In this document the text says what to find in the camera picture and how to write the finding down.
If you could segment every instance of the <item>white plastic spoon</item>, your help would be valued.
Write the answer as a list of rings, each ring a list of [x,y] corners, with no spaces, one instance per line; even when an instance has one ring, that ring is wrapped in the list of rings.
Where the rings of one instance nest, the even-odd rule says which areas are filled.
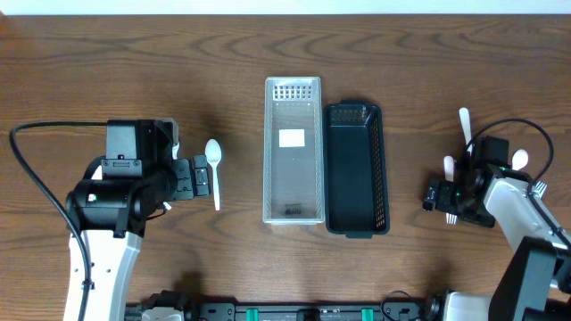
[[[513,170],[520,170],[527,165],[528,161],[529,155],[527,155],[527,152],[525,150],[517,150],[511,158],[511,168]]]
[[[220,192],[218,188],[218,172],[216,167],[222,160],[222,150],[220,149],[220,145],[214,139],[211,139],[206,143],[206,150],[204,151],[206,154],[206,161],[212,167],[212,191],[214,192],[214,208],[216,210],[220,210]]]

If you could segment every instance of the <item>white spoon head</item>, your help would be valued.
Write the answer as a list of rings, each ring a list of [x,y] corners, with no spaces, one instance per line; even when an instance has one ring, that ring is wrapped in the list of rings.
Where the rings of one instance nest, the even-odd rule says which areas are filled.
[[[521,170],[527,165],[529,155],[525,150],[517,150],[511,158],[511,168],[514,170]]]
[[[218,162],[222,159],[222,150],[220,149],[220,145],[215,139],[211,139],[208,141],[208,143],[206,143],[204,154],[206,155],[206,160],[209,163]]]

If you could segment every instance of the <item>white wall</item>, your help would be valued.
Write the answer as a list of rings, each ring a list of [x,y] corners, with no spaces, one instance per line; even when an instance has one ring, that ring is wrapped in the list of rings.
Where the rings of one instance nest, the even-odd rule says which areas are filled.
[[[4,14],[571,13],[571,0],[0,0]]]

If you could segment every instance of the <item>clear plastic tray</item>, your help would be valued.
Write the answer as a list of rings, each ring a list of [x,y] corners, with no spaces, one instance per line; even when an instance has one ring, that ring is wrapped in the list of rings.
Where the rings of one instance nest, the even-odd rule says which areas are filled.
[[[321,84],[317,77],[266,79],[263,220],[325,220]]]

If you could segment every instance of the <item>spoon handle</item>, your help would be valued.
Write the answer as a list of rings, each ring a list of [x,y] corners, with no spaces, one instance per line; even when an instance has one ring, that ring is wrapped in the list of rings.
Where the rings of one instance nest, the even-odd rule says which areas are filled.
[[[470,112],[468,111],[468,108],[460,108],[459,115],[462,131],[464,131],[464,139],[466,139],[467,144],[472,139],[472,129],[470,128]],[[468,153],[472,153],[472,145],[468,147]]]
[[[218,189],[218,171],[212,168],[212,189],[214,190],[214,208],[220,210],[220,192]]]
[[[454,159],[452,156],[444,157],[444,176],[447,181],[454,181]]]

